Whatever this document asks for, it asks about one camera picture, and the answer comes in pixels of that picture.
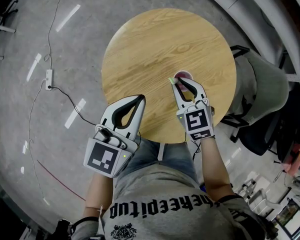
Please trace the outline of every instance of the white cable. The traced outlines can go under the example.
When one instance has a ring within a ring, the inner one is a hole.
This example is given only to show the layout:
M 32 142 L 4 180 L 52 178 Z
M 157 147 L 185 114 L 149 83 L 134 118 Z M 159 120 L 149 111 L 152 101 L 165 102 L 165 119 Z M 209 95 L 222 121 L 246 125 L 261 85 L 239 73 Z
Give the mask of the white cable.
M 40 89 L 39 89 L 39 91 L 37 92 L 37 94 L 36 94 L 36 96 L 35 96 L 35 98 L 34 98 L 34 100 L 33 100 L 33 102 L 32 102 L 32 106 L 31 106 L 31 110 L 30 110 L 30 115 L 29 115 L 29 131 L 28 131 L 28 137 L 29 137 L 29 153 L 30 153 L 30 156 L 31 156 L 31 159 L 32 159 L 32 163 L 33 163 L 34 174 L 35 174 L 35 176 L 36 176 L 36 180 L 37 180 L 37 182 L 38 182 L 38 186 L 39 186 L 39 189 L 40 189 L 40 191 L 41 191 L 41 194 L 42 194 L 42 198 L 43 198 L 43 199 L 45 198 L 44 192 L 43 192 L 43 190 L 42 190 L 42 188 L 41 188 L 41 186 L 40 186 L 40 181 L 39 181 L 39 178 L 38 178 L 38 175 L 37 175 L 37 172 L 36 172 L 35 161 L 34 161 L 34 158 L 33 158 L 32 154 L 31 154 L 31 143 L 34 143 L 34 141 L 30 138 L 30 125 L 31 125 L 31 114 L 32 114 L 32 110 L 34 109 L 35 101 L 36 101 L 36 99 L 37 99 L 37 97 L 38 97 L 40 91 L 42 90 L 42 86 L 43 86 L 43 84 L 44 84 L 45 81 L 46 81 L 46 79 L 43 79 L 43 80 L 41 81 Z
M 50 70 L 52 69 L 51 45 L 50 45 L 50 31 L 52 29 L 53 24 L 55 23 L 55 19 L 56 19 L 56 15 L 57 15 L 58 6 L 59 6 L 60 1 L 61 0 L 59 0 L 58 3 L 56 4 L 56 8 L 55 8 L 55 11 L 54 11 L 54 16 L 53 16 L 53 20 L 52 20 L 51 26 L 50 26 L 49 31 L 48 31 L 48 36 L 47 36 L 48 38 L 47 39 L 48 39 L 49 52 L 48 52 L 48 54 L 46 54 L 43 57 L 43 61 L 44 62 L 47 62 L 50 59 L 50 67 L 49 67 Z
M 48 31 L 48 35 L 47 35 L 47 40 L 48 40 L 48 46 L 49 46 L 49 52 L 47 55 L 44 56 L 43 58 L 43 61 L 44 62 L 47 62 L 49 59 L 50 59 L 50 70 L 52 69 L 52 58 L 51 58 L 51 45 L 50 45 L 50 32 L 51 32 L 51 29 L 52 29 L 52 26 L 55 22 L 55 19 L 56 19 L 56 15 L 57 15 L 57 10 L 58 10 L 58 6 L 59 6 L 59 3 L 60 3 L 61 0 L 58 1 L 58 3 L 56 4 L 56 8 L 55 8 L 55 11 L 54 11 L 54 16 L 53 16 L 53 20 L 52 20 L 52 23 L 51 23 L 51 26 L 49 28 L 49 31 Z M 31 110 L 30 110 L 30 115 L 29 115 L 29 131 L 28 131 L 28 138 L 29 138 L 29 153 L 30 153 L 30 156 L 31 156 L 31 159 L 32 159 L 32 163 L 33 163 L 33 170 L 34 170 L 34 174 L 35 174 L 35 177 L 36 177 L 36 180 L 38 182 L 38 186 L 39 186 L 39 189 L 41 191 L 41 194 L 42 194 L 42 199 L 45 200 L 45 196 L 44 196 L 44 192 L 41 188 L 41 185 L 40 185 L 40 181 L 39 181 L 39 178 L 38 178 L 38 175 L 37 175 L 37 172 L 36 172 L 36 165 L 35 165 L 35 161 L 34 161 L 34 158 L 31 154 L 31 144 L 34 143 L 34 141 L 30 138 L 30 125 L 31 125 L 31 114 L 32 114 L 32 110 L 34 109 L 34 105 L 35 105 L 35 101 L 39 95 L 39 93 L 41 92 L 42 90 L 42 86 L 44 84 L 44 82 L 46 81 L 47 79 L 43 79 L 41 81 L 41 84 L 40 84 L 40 89 L 39 91 L 37 92 L 33 102 L 32 102 L 32 106 L 31 106 Z

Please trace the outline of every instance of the table leg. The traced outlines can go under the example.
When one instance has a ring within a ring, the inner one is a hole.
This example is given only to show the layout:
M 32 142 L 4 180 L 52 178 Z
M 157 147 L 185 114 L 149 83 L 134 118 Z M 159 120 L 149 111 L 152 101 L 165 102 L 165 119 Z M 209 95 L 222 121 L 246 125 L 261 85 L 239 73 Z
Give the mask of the table leg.
M 15 32 L 16 32 L 15 29 L 9 28 L 9 27 L 6 27 L 6 26 L 2 26 L 2 25 L 0 25 L 0 30 L 2 30 L 2 31 L 7 31 L 7 32 L 11 32 L 11 33 L 15 33 Z

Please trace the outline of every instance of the pink cup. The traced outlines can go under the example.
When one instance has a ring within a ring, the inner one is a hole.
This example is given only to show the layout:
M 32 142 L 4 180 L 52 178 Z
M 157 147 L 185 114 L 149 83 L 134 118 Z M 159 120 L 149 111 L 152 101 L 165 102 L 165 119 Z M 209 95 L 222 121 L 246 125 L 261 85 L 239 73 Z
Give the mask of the pink cup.
M 188 78 L 191 80 L 194 79 L 188 71 L 184 71 L 184 70 L 180 70 L 179 72 L 177 72 L 173 78 Z M 178 83 L 178 86 L 180 87 L 182 92 L 188 91 L 188 89 L 183 84 Z

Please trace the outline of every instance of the wood grain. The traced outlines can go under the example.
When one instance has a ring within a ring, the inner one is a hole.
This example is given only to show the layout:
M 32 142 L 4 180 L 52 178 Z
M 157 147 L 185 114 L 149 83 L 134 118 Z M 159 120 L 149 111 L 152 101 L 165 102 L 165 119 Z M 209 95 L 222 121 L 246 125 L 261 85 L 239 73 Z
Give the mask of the wood grain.
M 217 125 L 236 89 L 236 66 L 221 33 L 202 17 L 172 8 L 146 11 L 125 23 L 111 39 L 102 64 L 102 87 L 109 104 L 143 94 L 140 132 L 160 143 L 181 143 L 185 129 L 169 77 L 188 71 L 202 84 L 215 108 Z

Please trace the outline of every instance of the person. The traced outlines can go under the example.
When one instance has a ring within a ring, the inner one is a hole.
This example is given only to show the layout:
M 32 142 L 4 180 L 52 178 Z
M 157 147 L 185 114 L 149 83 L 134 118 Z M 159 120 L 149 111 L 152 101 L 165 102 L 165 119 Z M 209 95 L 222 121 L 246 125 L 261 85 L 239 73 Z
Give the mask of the person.
M 127 167 L 113 179 L 94 174 L 83 219 L 72 240 L 265 239 L 265 229 L 236 195 L 214 137 L 201 140 L 206 193 L 200 190 L 186 143 L 141 139 Z

